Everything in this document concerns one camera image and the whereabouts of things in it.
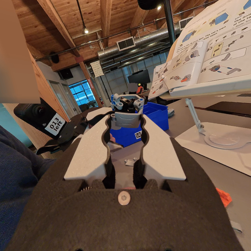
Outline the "white wooden book stand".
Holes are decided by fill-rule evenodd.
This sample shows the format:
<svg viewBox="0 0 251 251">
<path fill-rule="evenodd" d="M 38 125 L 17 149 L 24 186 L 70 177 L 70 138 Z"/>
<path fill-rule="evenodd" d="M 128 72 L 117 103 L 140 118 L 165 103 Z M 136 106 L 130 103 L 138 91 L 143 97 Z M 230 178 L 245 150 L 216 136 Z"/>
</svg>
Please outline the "white wooden book stand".
<svg viewBox="0 0 251 251">
<path fill-rule="evenodd" d="M 160 97 L 165 100 L 185 99 L 195 125 L 180 134 L 175 140 L 185 149 L 219 162 L 250 176 L 250 129 L 243 127 L 201 122 L 192 97 L 216 94 L 244 93 L 250 91 L 250 74 L 241 73 L 244 64 L 241 58 L 248 56 L 247 47 L 233 52 L 234 61 L 224 61 L 227 72 L 219 77 L 213 64 L 224 59 L 227 54 L 215 58 L 206 56 L 208 43 L 202 40 L 185 46 L 181 52 L 167 62 L 161 70 Z"/>
</svg>

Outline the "laminated task sheet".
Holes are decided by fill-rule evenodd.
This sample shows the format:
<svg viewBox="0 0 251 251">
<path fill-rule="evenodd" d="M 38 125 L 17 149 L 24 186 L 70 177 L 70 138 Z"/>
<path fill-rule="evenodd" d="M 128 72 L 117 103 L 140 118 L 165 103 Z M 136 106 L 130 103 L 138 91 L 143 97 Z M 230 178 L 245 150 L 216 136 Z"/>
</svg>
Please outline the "laminated task sheet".
<svg viewBox="0 0 251 251">
<path fill-rule="evenodd" d="M 200 40 L 250 24 L 251 1 L 219 0 L 191 19 L 180 33 L 172 58 Z"/>
</svg>

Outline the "person's left forearm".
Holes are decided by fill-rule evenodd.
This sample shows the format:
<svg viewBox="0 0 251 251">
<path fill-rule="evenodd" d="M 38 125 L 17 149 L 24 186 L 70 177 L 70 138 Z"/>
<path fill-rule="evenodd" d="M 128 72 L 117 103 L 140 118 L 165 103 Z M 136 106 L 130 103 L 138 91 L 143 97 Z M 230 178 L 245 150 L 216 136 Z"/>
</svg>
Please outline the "person's left forearm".
<svg viewBox="0 0 251 251">
<path fill-rule="evenodd" d="M 33 153 L 0 126 L 0 250 L 11 240 L 40 178 L 56 159 Z"/>
</svg>

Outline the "wooden office desk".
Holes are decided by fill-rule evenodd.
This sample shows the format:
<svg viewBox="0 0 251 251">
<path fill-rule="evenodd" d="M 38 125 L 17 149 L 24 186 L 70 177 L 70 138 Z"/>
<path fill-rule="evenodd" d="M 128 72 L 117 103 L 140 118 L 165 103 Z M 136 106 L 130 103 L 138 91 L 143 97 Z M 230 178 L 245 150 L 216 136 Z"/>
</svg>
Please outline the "wooden office desk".
<svg viewBox="0 0 251 251">
<path fill-rule="evenodd" d="M 148 90 L 148 91 L 146 91 L 146 92 L 140 93 L 140 94 L 138 94 L 138 95 L 139 95 L 140 97 L 147 97 L 148 100 L 154 99 L 154 98 L 156 98 L 156 97 L 159 96 L 158 93 L 156 93 L 156 91 L 154 91 L 154 90 L 152 90 L 152 89 L 150 89 L 150 90 Z"/>
</svg>

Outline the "toy instruction booklet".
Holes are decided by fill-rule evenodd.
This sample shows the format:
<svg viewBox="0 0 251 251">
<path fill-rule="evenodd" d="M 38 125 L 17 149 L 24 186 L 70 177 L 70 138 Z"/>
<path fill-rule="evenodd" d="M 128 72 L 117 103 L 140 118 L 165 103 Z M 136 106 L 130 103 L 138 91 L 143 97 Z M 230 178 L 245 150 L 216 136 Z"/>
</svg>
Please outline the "toy instruction booklet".
<svg viewBox="0 0 251 251">
<path fill-rule="evenodd" d="M 250 25 L 185 46 L 152 82 L 148 99 L 250 90 Z"/>
</svg>

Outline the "white paper sign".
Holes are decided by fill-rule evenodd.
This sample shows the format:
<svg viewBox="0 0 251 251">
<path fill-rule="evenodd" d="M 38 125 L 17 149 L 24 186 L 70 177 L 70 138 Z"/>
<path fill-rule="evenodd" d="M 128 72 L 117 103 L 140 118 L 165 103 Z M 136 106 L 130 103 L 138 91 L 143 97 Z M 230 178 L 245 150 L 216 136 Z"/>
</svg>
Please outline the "white paper sign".
<svg viewBox="0 0 251 251">
<path fill-rule="evenodd" d="M 100 76 L 103 76 L 105 75 L 103 70 L 102 70 L 102 67 L 101 67 L 101 64 L 100 64 L 100 61 L 94 61 L 94 62 L 91 62 L 90 63 L 90 66 L 92 68 L 92 71 L 95 75 L 95 78 L 98 78 Z"/>
</svg>

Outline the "black metal pillar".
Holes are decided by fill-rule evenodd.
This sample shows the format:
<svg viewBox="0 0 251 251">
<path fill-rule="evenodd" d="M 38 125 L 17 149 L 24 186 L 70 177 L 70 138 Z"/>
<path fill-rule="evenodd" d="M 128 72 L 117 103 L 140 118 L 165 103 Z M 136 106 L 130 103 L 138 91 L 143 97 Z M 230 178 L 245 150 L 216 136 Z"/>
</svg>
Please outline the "black metal pillar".
<svg viewBox="0 0 251 251">
<path fill-rule="evenodd" d="M 166 16 L 169 41 L 170 41 L 170 45 L 173 45 L 174 42 L 176 41 L 176 35 L 175 35 L 175 28 L 174 28 L 174 22 L 173 22 L 171 1 L 163 0 L 163 4 L 164 4 L 165 16 Z"/>
</svg>

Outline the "pendant ceiling lamp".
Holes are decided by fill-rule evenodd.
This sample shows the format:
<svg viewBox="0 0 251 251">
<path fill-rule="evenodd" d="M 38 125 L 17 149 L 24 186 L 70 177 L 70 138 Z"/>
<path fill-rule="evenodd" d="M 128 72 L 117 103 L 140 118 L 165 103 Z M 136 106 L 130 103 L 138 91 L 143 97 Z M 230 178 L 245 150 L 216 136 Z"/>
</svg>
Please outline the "pendant ceiling lamp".
<svg viewBox="0 0 251 251">
<path fill-rule="evenodd" d="M 83 25 L 84 34 L 88 34 L 89 31 L 88 31 L 88 29 L 86 28 L 86 25 L 85 25 L 85 23 L 84 23 L 83 14 L 82 14 L 82 11 L 81 11 L 81 7 L 80 7 L 79 0 L 77 0 L 76 2 L 77 2 L 78 10 L 79 10 L 79 13 L 80 13 L 80 17 L 81 17 L 81 21 L 82 21 L 82 25 Z"/>
</svg>

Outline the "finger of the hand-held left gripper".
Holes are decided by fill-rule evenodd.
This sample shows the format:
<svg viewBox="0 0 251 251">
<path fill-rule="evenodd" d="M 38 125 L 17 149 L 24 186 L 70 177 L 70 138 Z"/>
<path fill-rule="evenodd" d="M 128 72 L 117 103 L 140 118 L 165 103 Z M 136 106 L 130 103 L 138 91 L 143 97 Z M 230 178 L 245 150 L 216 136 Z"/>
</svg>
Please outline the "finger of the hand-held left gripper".
<svg viewBox="0 0 251 251">
<path fill-rule="evenodd" d="M 106 115 L 109 115 L 109 119 L 107 124 L 111 127 L 111 115 L 114 114 L 115 111 L 112 108 L 99 108 L 94 111 L 91 111 L 86 116 L 86 125 L 87 127 L 93 127 L 96 125 L 101 119 L 103 119 Z"/>
</svg>

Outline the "printed parts card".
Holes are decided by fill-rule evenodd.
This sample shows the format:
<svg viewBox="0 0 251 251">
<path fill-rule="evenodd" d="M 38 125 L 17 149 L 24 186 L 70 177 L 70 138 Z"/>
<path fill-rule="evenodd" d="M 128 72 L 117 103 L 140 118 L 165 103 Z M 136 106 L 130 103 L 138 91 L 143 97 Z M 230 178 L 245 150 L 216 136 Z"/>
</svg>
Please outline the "printed parts card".
<svg viewBox="0 0 251 251">
<path fill-rule="evenodd" d="M 230 221 L 230 223 L 234 231 L 241 234 L 243 233 L 242 227 L 239 223 L 234 222 L 234 221 Z"/>
</svg>

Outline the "grey black toy assembly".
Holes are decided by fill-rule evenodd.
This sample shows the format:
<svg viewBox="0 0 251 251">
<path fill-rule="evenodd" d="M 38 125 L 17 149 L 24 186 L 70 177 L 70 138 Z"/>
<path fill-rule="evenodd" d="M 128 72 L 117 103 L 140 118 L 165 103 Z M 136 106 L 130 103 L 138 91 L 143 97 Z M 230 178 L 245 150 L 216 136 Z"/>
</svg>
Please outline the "grey black toy assembly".
<svg viewBox="0 0 251 251">
<path fill-rule="evenodd" d="M 145 99 L 137 94 L 111 95 L 111 129 L 138 128 Z"/>
</svg>

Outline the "orange toy panel piece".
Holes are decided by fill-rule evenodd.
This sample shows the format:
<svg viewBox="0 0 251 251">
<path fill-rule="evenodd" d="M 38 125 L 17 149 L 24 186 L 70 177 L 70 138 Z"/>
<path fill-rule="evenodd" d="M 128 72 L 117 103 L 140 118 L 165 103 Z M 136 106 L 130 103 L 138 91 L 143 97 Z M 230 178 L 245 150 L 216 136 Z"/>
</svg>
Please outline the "orange toy panel piece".
<svg viewBox="0 0 251 251">
<path fill-rule="evenodd" d="M 216 188 L 216 190 L 221 198 L 221 201 L 222 201 L 224 207 L 226 208 L 232 202 L 232 198 L 231 198 L 230 194 L 219 189 L 219 188 Z"/>
</svg>

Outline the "white air vent grille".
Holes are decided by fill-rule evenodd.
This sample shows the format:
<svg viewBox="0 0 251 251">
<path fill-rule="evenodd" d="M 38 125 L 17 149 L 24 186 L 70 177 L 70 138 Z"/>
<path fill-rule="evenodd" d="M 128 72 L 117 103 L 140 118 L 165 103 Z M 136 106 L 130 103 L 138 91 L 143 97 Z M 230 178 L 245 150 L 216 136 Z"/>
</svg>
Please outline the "white air vent grille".
<svg viewBox="0 0 251 251">
<path fill-rule="evenodd" d="M 124 51 L 136 46 L 133 36 L 117 41 L 116 44 L 119 51 Z"/>
<path fill-rule="evenodd" d="M 185 18 L 185 19 L 179 20 L 179 21 L 178 21 L 178 24 L 179 24 L 179 29 L 180 29 L 180 31 L 182 31 L 182 30 L 185 28 L 185 26 L 187 25 L 187 23 L 188 23 L 190 20 L 192 20 L 193 18 L 194 18 L 194 16 L 191 16 L 191 17 L 187 17 L 187 18 Z"/>
</svg>

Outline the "blue plastic bin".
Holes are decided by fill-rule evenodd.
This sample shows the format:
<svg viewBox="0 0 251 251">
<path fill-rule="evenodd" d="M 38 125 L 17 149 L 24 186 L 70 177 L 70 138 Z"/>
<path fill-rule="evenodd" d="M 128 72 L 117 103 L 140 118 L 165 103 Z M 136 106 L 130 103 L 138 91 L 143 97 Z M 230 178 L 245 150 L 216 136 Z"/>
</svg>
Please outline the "blue plastic bin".
<svg viewBox="0 0 251 251">
<path fill-rule="evenodd" d="M 169 129 L 168 123 L 168 107 L 153 102 L 147 102 L 143 107 L 143 115 L 149 117 L 163 131 Z M 130 146 L 141 141 L 142 129 L 138 128 L 121 128 L 119 130 L 111 129 L 110 133 L 115 138 L 115 142 L 124 147 Z"/>
</svg>

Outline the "black pleated lamp shade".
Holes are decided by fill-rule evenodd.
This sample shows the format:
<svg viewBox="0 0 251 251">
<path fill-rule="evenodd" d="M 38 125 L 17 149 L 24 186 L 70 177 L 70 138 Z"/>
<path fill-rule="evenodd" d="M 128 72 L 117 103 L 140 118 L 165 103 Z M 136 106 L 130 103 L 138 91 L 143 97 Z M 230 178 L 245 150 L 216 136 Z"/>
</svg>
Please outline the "black pleated lamp shade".
<svg viewBox="0 0 251 251">
<path fill-rule="evenodd" d="M 163 4 L 163 0 L 138 0 L 137 2 L 142 10 L 152 10 Z"/>
</svg>

